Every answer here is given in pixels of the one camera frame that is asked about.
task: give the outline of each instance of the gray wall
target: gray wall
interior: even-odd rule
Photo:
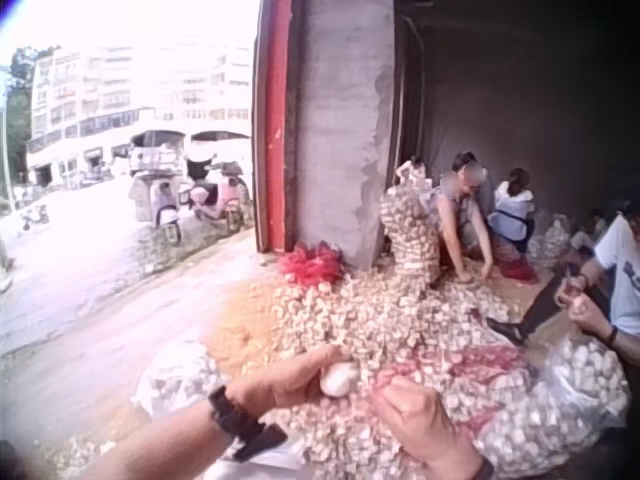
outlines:
[[[638,171],[637,87],[608,62],[597,24],[536,20],[423,27],[433,112],[425,154],[435,174],[462,149],[497,181],[522,166],[542,207],[580,217]]]
[[[392,0],[307,0],[297,133],[297,237],[366,268],[389,162]]]

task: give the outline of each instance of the white building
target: white building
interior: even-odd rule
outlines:
[[[250,48],[201,37],[153,50],[57,50],[36,64],[30,180],[59,184],[77,170],[112,164],[141,120],[248,131],[252,72]]]

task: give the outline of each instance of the tree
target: tree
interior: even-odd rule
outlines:
[[[36,62],[53,54],[60,46],[36,50],[18,48],[11,58],[7,81],[7,157],[12,181],[27,172],[27,147],[31,139],[31,92]]]

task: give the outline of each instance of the sky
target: sky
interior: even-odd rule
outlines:
[[[195,32],[252,43],[259,0],[22,0],[0,23],[0,65],[16,48],[153,48]]]

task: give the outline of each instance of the red wall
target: red wall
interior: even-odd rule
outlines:
[[[268,237],[272,250],[285,247],[284,121],[287,50],[292,0],[271,0],[269,55],[266,81],[265,156]]]

